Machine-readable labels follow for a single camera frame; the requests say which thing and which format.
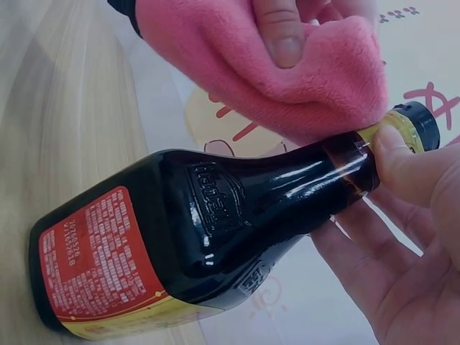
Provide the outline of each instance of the red label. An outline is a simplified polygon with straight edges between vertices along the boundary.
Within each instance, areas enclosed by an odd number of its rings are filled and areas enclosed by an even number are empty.
[[[45,231],[40,263],[52,309],[62,322],[119,316],[167,297],[125,187]]]

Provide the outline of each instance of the bottle cap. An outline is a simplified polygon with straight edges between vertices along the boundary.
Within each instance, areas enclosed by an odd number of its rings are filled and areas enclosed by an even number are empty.
[[[426,106],[419,102],[411,101],[406,104],[399,104],[393,109],[412,122],[420,136],[425,151],[433,151],[439,148],[441,134],[434,115]]]

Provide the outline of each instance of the table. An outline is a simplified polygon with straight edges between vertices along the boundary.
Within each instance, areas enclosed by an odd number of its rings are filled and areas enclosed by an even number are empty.
[[[40,322],[33,223],[147,154],[132,72],[91,0],[0,1],[0,344],[84,344]],[[205,344],[197,323],[102,344]]]

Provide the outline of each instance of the bottle label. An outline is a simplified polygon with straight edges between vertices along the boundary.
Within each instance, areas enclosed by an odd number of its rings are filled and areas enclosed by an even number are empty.
[[[57,319],[85,339],[141,333],[221,312],[168,295],[122,186],[45,231],[40,264]]]
[[[365,142],[370,143],[372,148],[372,138],[381,127],[386,125],[391,125],[399,131],[410,151],[413,153],[425,152],[417,129],[406,116],[396,110],[388,111],[381,122],[358,131],[358,134]]]

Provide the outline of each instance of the dark glass bottle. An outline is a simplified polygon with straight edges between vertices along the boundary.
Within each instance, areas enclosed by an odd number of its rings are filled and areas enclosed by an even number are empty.
[[[414,152],[439,146],[435,119],[411,102],[373,127],[283,155],[167,150],[92,187],[32,229],[41,319],[98,340],[240,304],[303,235],[379,185],[369,143],[382,124]]]

